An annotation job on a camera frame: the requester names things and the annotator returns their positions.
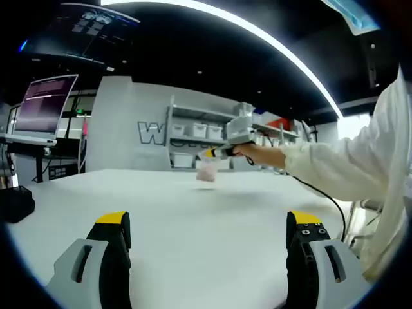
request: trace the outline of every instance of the pink object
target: pink object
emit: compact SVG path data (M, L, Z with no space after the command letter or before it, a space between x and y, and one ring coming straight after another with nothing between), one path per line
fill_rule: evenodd
M83 123L83 135L88 135L88 123L86 121Z
M203 182L214 182L216 179L217 171L218 170L214 162L202 161L201 167L196 175L196 179Z

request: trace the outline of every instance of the person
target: person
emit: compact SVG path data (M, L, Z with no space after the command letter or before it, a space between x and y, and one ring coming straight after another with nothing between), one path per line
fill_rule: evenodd
M267 148L243 144L234 148L238 156L284 169L333 198L384 201L376 233L360 255L364 275L370 279L378 277L390 262L403 236L403 196L412 136L407 86L399 68L394 83L380 94L369 126L353 140L344 138L335 145Z

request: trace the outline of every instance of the blue light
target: blue light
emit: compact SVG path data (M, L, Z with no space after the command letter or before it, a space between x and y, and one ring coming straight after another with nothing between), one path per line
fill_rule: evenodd
M21 51L23 50L23 48L26 46L26 43L27 43L27 40L25 40L25 41L23 42L23 44L20 46L19 52L21 52Z

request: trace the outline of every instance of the wall lettering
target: wall lettering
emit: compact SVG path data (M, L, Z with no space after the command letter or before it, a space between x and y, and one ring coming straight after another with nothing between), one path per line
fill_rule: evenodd
M164 145L165 142L165 124L157 122L139 121L139 137L142 144Z

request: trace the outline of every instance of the red object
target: red object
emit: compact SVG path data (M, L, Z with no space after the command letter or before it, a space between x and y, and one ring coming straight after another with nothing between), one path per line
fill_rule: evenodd
M283 124L283 129L287 131L290 130L290 121L284 118L280 118L271 122L268 122L266 125L271 126L271 127L277 127L280 129L281 124Z

